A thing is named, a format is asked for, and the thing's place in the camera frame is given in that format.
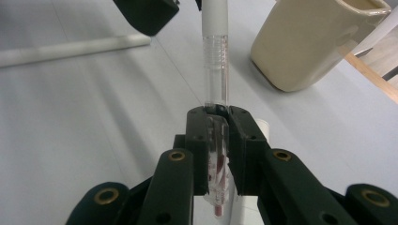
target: white countertop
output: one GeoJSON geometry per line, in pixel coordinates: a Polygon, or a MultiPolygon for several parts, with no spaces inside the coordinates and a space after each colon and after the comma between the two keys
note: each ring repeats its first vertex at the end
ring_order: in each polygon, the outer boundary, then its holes
{"type": "MultiPolygon", "coordinates": [[[[326,187],[398,196],[397,104],[346,61],[296,93],[272,88],[251,62],[273,4],[229,2],[230,104],[268,121],[271,146],[326,187]]],[[[93,186],[152,175],[205,98],[200,16],[181,1],[148,46],[0,68],[0,224],[63,224],[93,186]]],[[[0,2],[0,51],[134,33],[108,0],[0,2]]]]}

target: wooden edge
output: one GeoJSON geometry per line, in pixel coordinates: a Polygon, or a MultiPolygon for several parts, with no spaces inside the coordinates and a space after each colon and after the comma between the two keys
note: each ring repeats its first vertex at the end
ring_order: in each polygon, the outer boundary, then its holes
{"type": "Polygon", "coordinates": [[[391,84],[384,81],[376,72],[374,72],[369,66],[363,63],[353,53],[349,53],[345,60],[351,64],[357,71],[365,76],[371,83],[380,88],[389,98],[398,104],[398,89],[395,89],[391,84]]]}

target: clear plastic tube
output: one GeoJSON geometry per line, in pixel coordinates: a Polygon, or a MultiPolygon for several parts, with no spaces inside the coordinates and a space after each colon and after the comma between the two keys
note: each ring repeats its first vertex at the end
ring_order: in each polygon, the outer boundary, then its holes
{"type": "Polygon", "coordinates": [[[207,96],[205,106],[228,104],[228,36],[203,37],[207,96]]]}

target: beige container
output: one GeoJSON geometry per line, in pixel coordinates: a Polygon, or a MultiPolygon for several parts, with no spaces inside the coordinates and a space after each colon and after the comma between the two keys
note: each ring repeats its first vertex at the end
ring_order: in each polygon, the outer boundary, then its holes
{"type": "Polygon", "coordinates": [[[285,91],[326,75],[390,13],[382,0],[279,0],[252,46],[252,60],[285,91]]]}

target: white rod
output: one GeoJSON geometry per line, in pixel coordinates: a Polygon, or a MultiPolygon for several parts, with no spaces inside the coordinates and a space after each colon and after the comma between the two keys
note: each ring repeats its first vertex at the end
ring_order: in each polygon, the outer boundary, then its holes
{"type": "Polygon", "coordinates": [[[150,37],[139,34],[71,42],[37,48],[2,51],[0,52],[0,68],[84,54],[127,49],[131,47],[147,45],[150,43],[150,41],[150,37]]]}

